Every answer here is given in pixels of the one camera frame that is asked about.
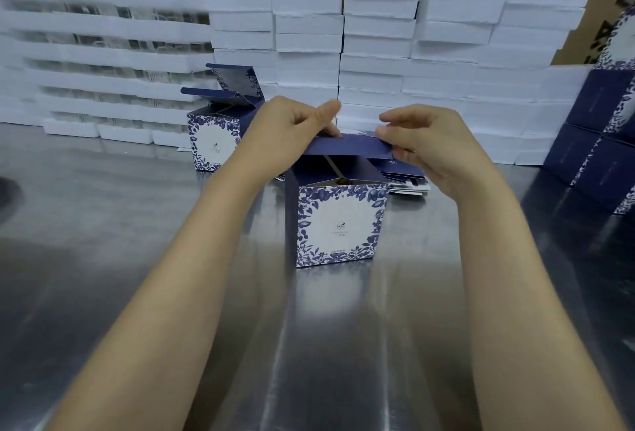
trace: person's left hand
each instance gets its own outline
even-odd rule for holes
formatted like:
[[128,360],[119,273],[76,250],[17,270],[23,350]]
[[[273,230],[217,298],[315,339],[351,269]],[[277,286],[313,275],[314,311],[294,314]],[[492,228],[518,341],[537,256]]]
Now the person's left hand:
[[326,130],[333,137],[341,136],[332,123],[340,106],[337,100],[315,108],[275,97],[260,107],[230,161],[241,162],[250,177],[263,185],[288,170],[318,132]]

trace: metal table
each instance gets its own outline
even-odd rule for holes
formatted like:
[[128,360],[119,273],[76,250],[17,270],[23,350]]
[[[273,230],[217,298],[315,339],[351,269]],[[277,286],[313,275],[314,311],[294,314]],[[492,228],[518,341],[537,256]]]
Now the metal table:
[[[632,425],[635,227],[501,170]],[[207,177],[173,148],[0,125],[0,429],[43,425]],[[480,429],[454,203],[391,197],[374,260],[296,272],[283,198],[267,185],[247,217],[185,429]]]

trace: bare forearm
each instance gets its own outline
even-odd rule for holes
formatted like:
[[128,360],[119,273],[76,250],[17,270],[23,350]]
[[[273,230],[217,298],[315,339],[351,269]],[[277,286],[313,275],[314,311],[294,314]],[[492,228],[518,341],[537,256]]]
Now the bare forearm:
[[232,165],[210,178],[161,261],[72,384],[49,431],[182,428],[258,188]]
[[476,186],[458,211],[484,428],[624,429],[502,177]]

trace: person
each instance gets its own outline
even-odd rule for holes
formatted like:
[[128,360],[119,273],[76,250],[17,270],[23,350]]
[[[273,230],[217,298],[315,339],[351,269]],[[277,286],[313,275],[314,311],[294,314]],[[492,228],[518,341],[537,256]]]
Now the person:
[[[64,395],[48,431],[182,429],[214,340],[243,219],[340,108],[263,105],[159,263]],[[625,430],[569,321],[516,197],[453,110],[386,111],[377,136],[456,202],[483,428]],[[201,236],[205,236],[202,245]]]

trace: hand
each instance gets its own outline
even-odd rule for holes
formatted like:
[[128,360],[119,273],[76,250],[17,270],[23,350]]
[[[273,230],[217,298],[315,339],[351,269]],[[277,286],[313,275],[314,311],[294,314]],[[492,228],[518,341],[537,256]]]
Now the hand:
[[251,121],[231,160],[240,160],[260,185],[288,170],[318,132],[341,136],[331,122],[342,104],[330,100],[315,108],[285,97],[266,102]]
[[393,155],[421,168],[453,200],[487,182],[497,170],[461,116],[426,105],[395,108],[379,116],[379,138],[393,145]]

